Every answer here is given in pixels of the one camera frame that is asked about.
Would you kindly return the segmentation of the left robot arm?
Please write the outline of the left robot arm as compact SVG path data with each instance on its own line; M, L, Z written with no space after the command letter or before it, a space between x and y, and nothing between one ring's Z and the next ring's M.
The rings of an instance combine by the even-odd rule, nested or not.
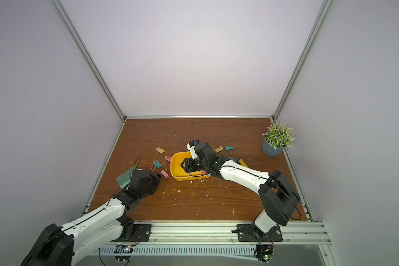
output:
M111 241L139 244L150 228L139 228L128 213L153 195L162 174L132 170L117 178L123 187L97 209L72 222L51 224L42 230L22 261L23 266L74 266Z

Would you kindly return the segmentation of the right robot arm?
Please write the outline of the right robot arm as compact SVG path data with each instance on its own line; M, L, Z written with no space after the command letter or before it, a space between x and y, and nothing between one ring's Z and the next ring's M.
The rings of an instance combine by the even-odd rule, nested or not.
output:
M242 166L229 157L217 156L207 143L196 140L189 142L187 149L191 157L181 163L186 173L204 171L212 177L237 183L260 197L264 210L252 223L256 232L264 235L278 226L286 226L294 212L299 212L300 196L280 171L260 172Z

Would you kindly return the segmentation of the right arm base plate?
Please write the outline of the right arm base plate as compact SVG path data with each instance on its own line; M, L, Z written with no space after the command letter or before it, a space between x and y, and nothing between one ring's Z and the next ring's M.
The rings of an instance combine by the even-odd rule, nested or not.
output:
M238 224L232 231L239 242L282 242L282 232L279 225L273 226L268 232L261 231L254 224Z

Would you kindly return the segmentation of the pink binder clip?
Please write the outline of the pink binder clip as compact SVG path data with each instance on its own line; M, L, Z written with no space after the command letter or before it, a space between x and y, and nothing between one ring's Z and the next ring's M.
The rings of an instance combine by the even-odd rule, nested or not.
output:
M165 165L167 166L167 165L169 165L170 163L171 163L171 156L168 156L168 155L166 155L165 157L164 157L164 159L165 159Z
M162 170L160 174L162 174L165 178L169 178L169 174L165 170Z

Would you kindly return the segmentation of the yellow binder clip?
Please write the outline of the yellow binder clip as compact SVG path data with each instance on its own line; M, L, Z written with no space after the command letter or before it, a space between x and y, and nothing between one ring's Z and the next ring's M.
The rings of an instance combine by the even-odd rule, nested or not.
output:
M161 147L157 147L156 149L156 154L155 154L155 156L158 156L159 154L164 154L165 153L165 150L164 149L162 149Z
M219 147L215 148L215 153L216 153L216 154L220 154L221 156L223 156L223 155L224 155L224 153L223 153L223 147L222 147L222 146L219 146Z

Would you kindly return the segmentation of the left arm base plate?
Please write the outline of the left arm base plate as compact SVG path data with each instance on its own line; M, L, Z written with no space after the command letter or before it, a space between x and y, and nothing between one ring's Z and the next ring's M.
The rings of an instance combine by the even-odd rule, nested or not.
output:
M148 242L152 224L134 223L123 228L120 237L114 242Z

